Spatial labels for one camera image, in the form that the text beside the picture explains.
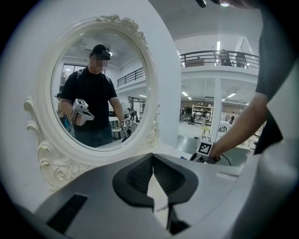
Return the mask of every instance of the mirror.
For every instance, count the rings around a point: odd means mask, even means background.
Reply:
[[[129,38],[112,30],[84,33],[63,51],[51,97],[57,120],[72,138],[112,150],[137,133],[149,93],[141,57]]]

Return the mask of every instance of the black railing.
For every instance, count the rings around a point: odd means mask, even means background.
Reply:
[[[144,77],[145,74],[144,74],[144,69],[143,67],[142,68],[139,68],[127,75],[125,75],[124,77],[120,78],[117,80],[117,87],[119,87],[120,85],[122,84],[126,84],[132,80],[137,80],[138,78],[140,77]]]
[[[204,50],[194,51],[180,55],[181,66],[207,66],[207,65],[224,65],[241,68],[257,68],[259,69],[259,57],[239,51],[216,51]]]

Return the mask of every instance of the ornate white mirror frame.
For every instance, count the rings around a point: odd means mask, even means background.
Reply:
[[[25,100],[24,108],[32,112],[33,119],[28,122],[27,129],[37,132],[39,139],[37,154],[41,172],[54,189],[65,186],[94,167],[137,155],[138,152],[142,154],[143,150],[157,143],[159,139],[156,121],[157,74],[143,32],[139,32],[138,29],[138,25],[133,20],[120,19],[118,15],[89,18],[70,26],[46,51],[44,60],[39,66],[34,95]],[[138,48],[149,91],[145,108],[146,116],[142,125],[125,145],[115,150],[98,151],[79,144],[62,128],[52,105],[51,81],[57,60],[62,58],[75,41],[94,30],[118,34]]]

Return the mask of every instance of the white pillar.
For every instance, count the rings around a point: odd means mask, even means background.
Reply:
[[[215,78],[215,89],[214,89],[214,112],[212,118],[212,125],[211,125],[211,132],[210,137],[213,142],[216,142],[219,125],[220,125],[220,118],[221,118],[221,111],[222,111],[222,102],[221,102],[221,79]]]

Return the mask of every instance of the carved floral ornament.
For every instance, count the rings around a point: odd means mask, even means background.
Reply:
[[[133,20],[129,18],[120,19],[118,15],[113,15],[98,17],[96,21],[103,21],[121,25],[122,27],[130,30],[131,33],[136,35],[137,38],[141,41],[142,45],[145,48],[148,48],[143,32],[138,31],[139,26]],[[152,74],[150,74],[149,72],[149,75],[151,76],[151,78],[153,78],[153,80],[157,80],[155,70],[153,70]],[[36,112],[38,111],[38,115],[40,115],[40,109],[38,107],[35,108],[34,99],[35,98],[33,98],[32,96],[29,96],[26,98],[24,102],[25,111],[31,113],[31,119],[27,123],[27,129],[35,132],[37,135],[37,158],[40,170],[43,177],[49,184],[49,190],[51,192],[55,192],[59,188],[64,187],[66,184],[71,182],[79,175],[83,174],[84,172],[90,169],[93,169],[95,166],[88,165],[88,163],[81,163],[75,159],[69,158],[65,156],[64,152],[60,152],[54,147],[53,143],[47,137],[45,130],[41,127],[41,124],[39,124],[38,122]],[[152,124],[150,124],[149,122],[149,131],[146,133],[147,137],[145,137],[145,140],[140,144],[140,147],[138,149],[132,150],[131,156],[143,154],[146,150],[154,147],[158,143],[160,131],[157,122],[157,108],[159,106],[159,104],[155,105],[155,107],[153,108],[154,110],[151,110],[151,115],[153,115],[155,112],[156,115]]]

